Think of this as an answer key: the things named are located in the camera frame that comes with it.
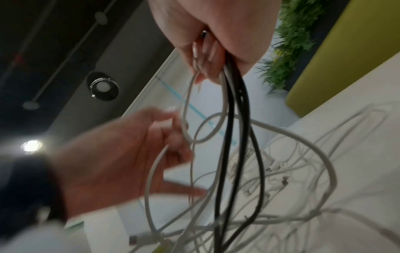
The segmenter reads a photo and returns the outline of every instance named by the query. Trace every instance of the ceiling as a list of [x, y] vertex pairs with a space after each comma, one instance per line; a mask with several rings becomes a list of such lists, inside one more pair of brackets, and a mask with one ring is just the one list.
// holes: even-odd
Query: ceiling
[[[49, 83], [37, 110], [22, 107], [59, 67], [111, 0], [2, 1], [0, 8], [0, 139], [39, 136], [52, 147], [122, 115], [173, 47], [158, 29], [146, 1], [116, 0], [108, 23], [97, 25]], [[18, 54], [40, 14], [53, 4], [26, 51]], [[16, 64], [10, 70], [10, 63]], [[110, 75], [119, 85], [112, 101], [90, 96], [86, 76]]]

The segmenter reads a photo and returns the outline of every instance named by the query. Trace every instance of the green plant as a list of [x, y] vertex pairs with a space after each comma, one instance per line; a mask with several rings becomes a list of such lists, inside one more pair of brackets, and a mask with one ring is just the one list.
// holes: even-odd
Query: green plant
[[286, 0], [279, 13], [280, 25], [276, 28], [280, 42], [271, 45], [271, 60], [263, 60], [258, 67], [264, 82], [271, 90], [283, 89], [289, 74], [303, 50], [310, 50], [313, 41], [310, 31], [315, 21], [324, 13], [329, 0]]

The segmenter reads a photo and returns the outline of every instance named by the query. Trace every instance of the dark blue sleeve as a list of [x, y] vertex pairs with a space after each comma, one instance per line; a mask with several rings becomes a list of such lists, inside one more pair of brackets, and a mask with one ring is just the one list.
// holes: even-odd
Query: dark blue sleeve
[[38, 222], [38, 213], [50, 210], [47, 220], [66, 221], [60, 187], [41, 155], [26, 155], [0, 164], [0, 240]]

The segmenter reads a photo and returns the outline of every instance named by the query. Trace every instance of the blue stripe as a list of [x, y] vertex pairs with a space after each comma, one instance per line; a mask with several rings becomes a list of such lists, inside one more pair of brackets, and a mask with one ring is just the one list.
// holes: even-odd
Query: blue stripe
[[[176, 91], [174, 90], [171, 86], [169, 86], [168, 84], [166, 84], [161, 78], [159, 78], [157, 75], [155, 76], [162, 85], [164, 85], [164, 87], [166, 87], [177, 99], [182, 100], [182, 96]], [[207, 117], [204, 116], [204, 114], [202, 114], [199, 110], [197, 110], [196, 107], [194, 107], [192, 104], [189, 103], [189, 108], [192, 109], [197, 115], [199, 115], [203, 120], [205, 120]], [[208, 124], [215, 128], [216, 125], [212, 122], [209, 121]], [[218, 131], [220, 133], [220, 135], [225, 136], [225, 132], [223, 130], [219, 130]], [[235, 140], [232, 140], [232, 145], [235, 146], [237, 144], [237, 142]]]

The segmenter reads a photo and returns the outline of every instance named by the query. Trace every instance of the yellow-green panel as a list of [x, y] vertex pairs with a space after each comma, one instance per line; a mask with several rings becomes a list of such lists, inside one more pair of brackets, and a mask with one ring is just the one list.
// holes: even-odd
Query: yellow-green panel
[[351, 0], [286, 104], [303, 117], [399, 51], [400, 0]]

